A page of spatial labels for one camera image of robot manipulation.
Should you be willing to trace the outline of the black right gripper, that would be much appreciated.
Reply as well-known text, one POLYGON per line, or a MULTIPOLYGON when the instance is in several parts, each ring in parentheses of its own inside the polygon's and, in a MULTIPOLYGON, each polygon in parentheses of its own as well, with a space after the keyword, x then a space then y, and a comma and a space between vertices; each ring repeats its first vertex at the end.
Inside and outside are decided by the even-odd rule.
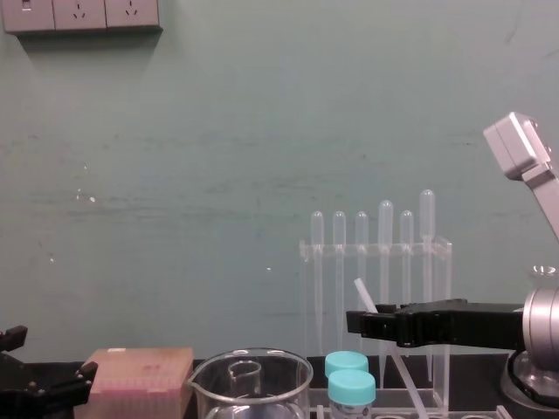
POLYGON ((524 348, 523 312, 518 305, 449 299, 379 304, 376 309, 378 313, 347 311, 348 332, 366 339, 395 341, 400 347, 524 348))

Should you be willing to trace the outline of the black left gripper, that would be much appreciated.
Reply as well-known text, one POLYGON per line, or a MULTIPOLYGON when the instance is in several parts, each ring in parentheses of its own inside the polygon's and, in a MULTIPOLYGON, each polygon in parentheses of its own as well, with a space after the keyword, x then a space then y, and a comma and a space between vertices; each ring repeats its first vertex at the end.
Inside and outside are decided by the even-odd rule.
POLYGON ((8 355, 23 347, 28 328, 1 332, 1 417, 51 418, 66 405, 87 402, 98 364, 89 361, 25 363, 8 355))

